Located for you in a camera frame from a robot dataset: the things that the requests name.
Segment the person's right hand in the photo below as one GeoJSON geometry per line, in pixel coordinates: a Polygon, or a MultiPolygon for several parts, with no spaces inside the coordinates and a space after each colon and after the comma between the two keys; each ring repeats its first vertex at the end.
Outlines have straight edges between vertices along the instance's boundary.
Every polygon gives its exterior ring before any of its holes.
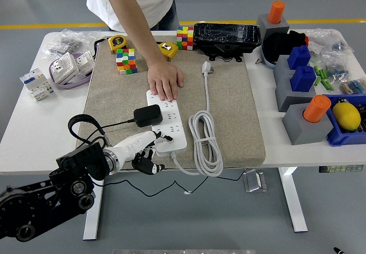
{"type": "Polygon", "coordinates": [[[172,102],[178,98],[178,88],[184,86],[185,77],[180,68],[166,60],[148,63],[150,91],[160,100],[172,102]]]}

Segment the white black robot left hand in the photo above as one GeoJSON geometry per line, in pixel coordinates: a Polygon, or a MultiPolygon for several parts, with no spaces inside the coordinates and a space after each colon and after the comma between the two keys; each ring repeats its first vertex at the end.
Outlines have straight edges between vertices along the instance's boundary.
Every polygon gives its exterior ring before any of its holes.
{"type": "Polygon", "coordinates": [[[163,138],[168,142],[173,140],[171,136],[163,132],[148,131],[129,136],[117,145],[105,148],[103,152],[110,168],[109,174],[120,171],[124,163],[132,161],[136,154],[147,148],[149,144],[155,145],[154,141],[158,138],[163,138]]]}

